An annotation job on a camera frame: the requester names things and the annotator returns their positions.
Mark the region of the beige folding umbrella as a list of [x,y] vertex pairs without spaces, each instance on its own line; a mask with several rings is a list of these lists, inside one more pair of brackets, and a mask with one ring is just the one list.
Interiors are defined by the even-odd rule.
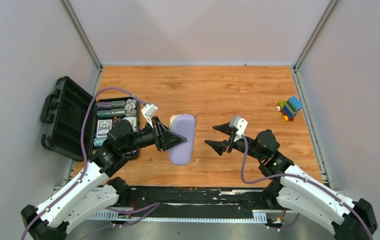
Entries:
[[177,117],[177,115],[170,116],[170,119],[169,119],[169,129],[172,128],[173,123],[174,123],[176,117]]

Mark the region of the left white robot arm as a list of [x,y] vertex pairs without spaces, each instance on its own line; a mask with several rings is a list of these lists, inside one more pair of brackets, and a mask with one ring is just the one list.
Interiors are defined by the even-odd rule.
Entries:
[[173,116],[169,126],[157,117],[140,131],[127,120],[112,124],[103,145],[88,159],[82,171],[54,196],[38,206],[22,209],[25,235],[35,240],[64,240],[81,222],[101,209],[130,199],[130,186],[116,176],[127,162],[127,153],[154,145],[168,152],[175,165],[191,160],[196,120],[189,114]]

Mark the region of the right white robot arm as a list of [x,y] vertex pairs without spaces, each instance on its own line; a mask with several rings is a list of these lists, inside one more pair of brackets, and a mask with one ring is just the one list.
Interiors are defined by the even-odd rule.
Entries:
[[353,200],[320,183],[279,151],[280,144],[272,130],[256,138],[244,134],[247,122],[213,126],[229,136],[228,140],[206,140],[219,155],[237,150],[243,161],[252,157],[259,162],[263,178],[269,180],[262,196],[274,204],[293,210],[328,230],[336,240],[370,240],[378,225],[372,205],[363,198]]

